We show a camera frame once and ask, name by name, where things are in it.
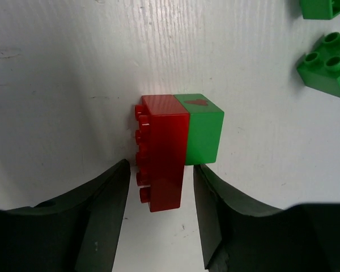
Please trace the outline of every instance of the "white table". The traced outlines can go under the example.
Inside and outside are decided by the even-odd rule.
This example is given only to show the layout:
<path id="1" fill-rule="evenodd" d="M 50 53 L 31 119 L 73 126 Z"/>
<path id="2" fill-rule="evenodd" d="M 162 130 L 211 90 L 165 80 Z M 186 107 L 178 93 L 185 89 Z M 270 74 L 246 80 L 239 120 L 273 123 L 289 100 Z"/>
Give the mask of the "white table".
<path id="1" fill-rule="evenodd" d="M 280 208 L 340 202 L 340 99 L 295 70 L 332 31 L 297 0 L 0 0 L 0 208 L 133 162 L 131 107 L 184 92 L 226 113 L 220 177 Z M 178 210 L 150 214 L 133 181 L 113 271 L 202 268 L 192 168 Z"/>

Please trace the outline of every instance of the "toy brick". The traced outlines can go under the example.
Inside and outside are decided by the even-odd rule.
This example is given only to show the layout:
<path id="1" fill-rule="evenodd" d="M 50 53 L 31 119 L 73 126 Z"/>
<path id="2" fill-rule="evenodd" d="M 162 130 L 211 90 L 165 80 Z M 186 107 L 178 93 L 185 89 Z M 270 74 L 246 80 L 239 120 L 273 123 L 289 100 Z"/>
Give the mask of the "toy brick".
<path id="1" fill-rule="evenodd" d="M 175 95 L 190 113 L 185 165 L 214 163 L 218 153 L 224 112 L 203 95 Z"/>
<path id="2" fill-rule="evenodd" d="M 340 97 L 340 33 L 325 36 L 297 71 L 306 86 Z"/>
<path id="3" fill-rule="evenodd" d="M 151 212 L 179 208 L 189 113 L 173 95 L 142 96 L 141 101 L 135 107 L 137 183 L 145 186 L 141 202 L 148 202 Z"/>
<path id="4" fill-rule="evenodd" d="M 340 0 L 300 0 L 304 19 L 331 20 L 340 14 Z"/>

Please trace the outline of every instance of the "green building block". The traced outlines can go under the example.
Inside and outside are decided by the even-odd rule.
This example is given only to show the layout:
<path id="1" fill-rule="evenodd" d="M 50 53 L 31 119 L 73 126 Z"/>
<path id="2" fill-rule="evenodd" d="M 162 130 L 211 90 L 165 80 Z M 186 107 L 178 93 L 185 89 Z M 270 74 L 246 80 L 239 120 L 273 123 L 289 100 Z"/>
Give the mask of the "green building block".
<path id="1" fill-rule="evenodd" d="M 331 20 L 340 14 L 340 0 L 300 0 L 304 19 Z"/>
<path id="2" fill-rule="evenodd" d="M 190 114 L 185 165 L 214 163 L 224 112 L 198 93 L 175 97 Z"/>
<path id="3" fill-rule="evenodd" d="M 306 86 L 340 97 L 340 33 L 325 36 L 297 71 Z"/>

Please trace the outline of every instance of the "stacked red and green blocks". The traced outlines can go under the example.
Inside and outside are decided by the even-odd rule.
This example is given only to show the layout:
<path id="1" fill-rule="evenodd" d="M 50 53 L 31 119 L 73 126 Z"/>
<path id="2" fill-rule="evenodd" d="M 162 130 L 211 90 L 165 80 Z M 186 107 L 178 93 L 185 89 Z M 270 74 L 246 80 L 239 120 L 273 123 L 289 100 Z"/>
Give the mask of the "stacked red and green blocks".
<path id="1" fill-rule="evenodd" d="M 135 115 L 141 202 L 179 208 L 184 166 L 216 161 L 224 112 L 201 94 L 146 95 Z"/>

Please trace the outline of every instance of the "hollow green block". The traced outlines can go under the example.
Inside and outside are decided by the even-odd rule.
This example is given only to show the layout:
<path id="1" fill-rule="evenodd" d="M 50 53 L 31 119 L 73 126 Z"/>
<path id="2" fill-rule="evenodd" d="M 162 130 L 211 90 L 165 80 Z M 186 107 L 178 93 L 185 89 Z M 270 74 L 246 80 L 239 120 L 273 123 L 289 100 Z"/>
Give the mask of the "hollow green block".
<path id="1" fill-rule="evenodd" d="M 304 19 L 331 20 L 340 14 L 340 0 L 300 0 Z"/>
<path id="2" fill-rule="evenodd" d="M 175 97 L 190 114 L 185 165 L 214 163 L 224 112 L 198 93 Z"/>
<path id="3" fill-rule="evenodd" d="M 306 86 L 340 97 L 340 33 L 325 36 L 297 71 Z"/>

